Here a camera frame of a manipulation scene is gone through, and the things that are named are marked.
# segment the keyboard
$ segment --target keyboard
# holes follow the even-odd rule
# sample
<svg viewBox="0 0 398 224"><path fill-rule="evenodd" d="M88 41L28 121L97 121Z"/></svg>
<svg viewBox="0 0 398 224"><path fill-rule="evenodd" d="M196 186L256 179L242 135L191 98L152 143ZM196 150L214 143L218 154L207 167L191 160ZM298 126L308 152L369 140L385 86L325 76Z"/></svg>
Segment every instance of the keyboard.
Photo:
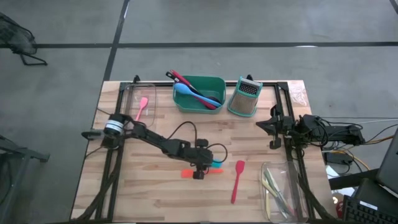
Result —
<svg viewBox="0 0 398 224"><path fill-rule="evenodd" d="M398 216L381 212L379 208L344 195L343 220L360 223L398 224Z"/></svg>

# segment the chair leg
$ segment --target chair leg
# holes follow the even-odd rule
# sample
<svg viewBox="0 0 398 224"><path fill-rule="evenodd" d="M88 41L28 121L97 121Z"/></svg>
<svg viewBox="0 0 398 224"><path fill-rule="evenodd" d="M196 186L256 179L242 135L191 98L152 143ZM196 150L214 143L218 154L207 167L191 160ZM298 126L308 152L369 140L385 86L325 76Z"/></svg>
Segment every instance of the chair leg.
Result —
<svg viewBox="0 0 398 224"><path fill-rule="evenodd" d="M48 65L45 60L40 59L40 58L35 57L35 56L31 56L31 55L27 55L27 54L19 54L19 56L21 57L22 63L24 65L28 65L28 66L31 66L31 65ZM24 56L39 60L39 61L41 61L41 63L27 63Z"/></svg>

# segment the blue spoon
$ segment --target blue spoon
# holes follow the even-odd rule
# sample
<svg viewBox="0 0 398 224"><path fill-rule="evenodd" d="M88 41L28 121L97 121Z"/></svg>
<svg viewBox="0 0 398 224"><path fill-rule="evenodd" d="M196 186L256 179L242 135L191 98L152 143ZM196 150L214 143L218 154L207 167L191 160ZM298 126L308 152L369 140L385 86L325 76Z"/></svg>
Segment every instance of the blue spoon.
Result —
<svg viewBox="0 0 398 224"><path fill-rule="evenodd" d="M184 94L184 95L192 95L192 96L195 96L195 97L197 97L197 98L201 98L201 99L203 99L204 101L206 101L207 103L210 103L210 104L212 104L212 105L221 106L220 103L217 103L217 102L214 101L214 100L211 100L211 99L208 99L208 98L206 98L206 97L197 95L196 93L192 92L192 91L189 89L188 86L186 86L186 85L184 85L184 84L182 84L182 83L176 83L176 84L174 84L174 88L175 88L175 90L176 90L177 92L179 92L179 93L181 93L181 94Z"/></svg>

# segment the pink spatula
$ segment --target pink spatula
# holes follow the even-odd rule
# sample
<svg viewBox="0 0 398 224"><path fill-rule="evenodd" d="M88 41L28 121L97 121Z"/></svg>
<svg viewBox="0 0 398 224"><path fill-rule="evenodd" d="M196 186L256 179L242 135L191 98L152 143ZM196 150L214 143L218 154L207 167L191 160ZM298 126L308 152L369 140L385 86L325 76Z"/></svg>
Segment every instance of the pink spatula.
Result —
<svg viewBox="0 0 398 224"><path fill-rule="evenodd" d="M139 102L139 111L138 114L136 116L136 121L139 120L139 117L141 115L142 110L148 105L148 98L146 97L142 97L141 101Z"/></svg>
<svg viewBox="0 0 398 224"><path fill-rule="evenodd" d="M234 191L232 192L231 203L235 203L236 191L237 191L237 189L238 189L238 183L239 183L239 176L240 176L241 173L243 172L243 169L244 169L244 161L238 161L238 162L236 162L236 166L235 166L235 170L236 170L236 180L235 180Z"/></svg>

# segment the computer monitor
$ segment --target computer monitor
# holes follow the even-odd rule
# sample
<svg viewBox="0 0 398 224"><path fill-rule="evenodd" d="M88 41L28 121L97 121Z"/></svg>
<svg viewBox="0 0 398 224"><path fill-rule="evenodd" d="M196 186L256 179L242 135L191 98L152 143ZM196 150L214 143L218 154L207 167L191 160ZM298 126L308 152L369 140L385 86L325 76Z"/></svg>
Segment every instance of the computer monitor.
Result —
<svg viewBox="0 0 398 224"><path fill-rule="evenodd" d="M377 173L377 181L398 194L398 128Z"/></svg>

